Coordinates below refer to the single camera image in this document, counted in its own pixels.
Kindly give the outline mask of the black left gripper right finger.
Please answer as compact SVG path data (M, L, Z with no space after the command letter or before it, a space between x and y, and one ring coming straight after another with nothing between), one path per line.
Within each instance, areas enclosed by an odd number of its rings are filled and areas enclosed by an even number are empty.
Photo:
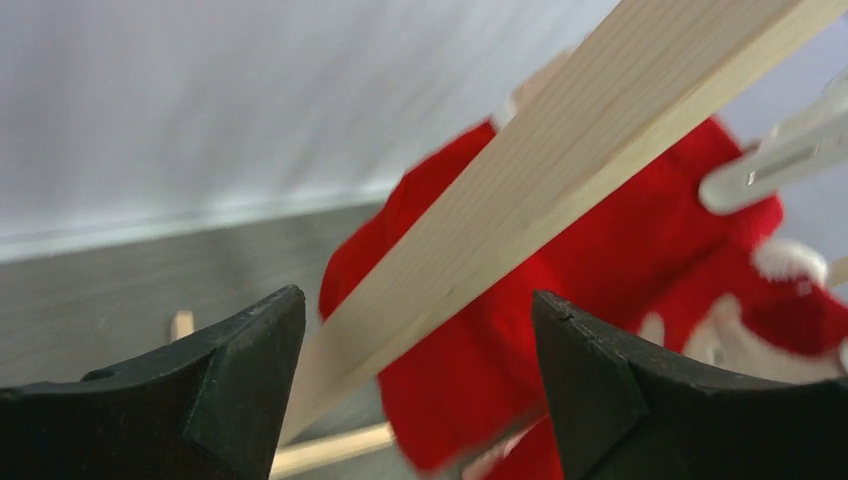
M847 382L792 385L697 362L534 295L536 350L568 479L843 479Z

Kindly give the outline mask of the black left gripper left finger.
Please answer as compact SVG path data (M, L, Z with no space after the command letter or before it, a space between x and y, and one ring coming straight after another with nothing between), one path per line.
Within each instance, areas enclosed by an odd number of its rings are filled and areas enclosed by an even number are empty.
M305 333L284 287L169 345L1 392L5 479L266 479Z

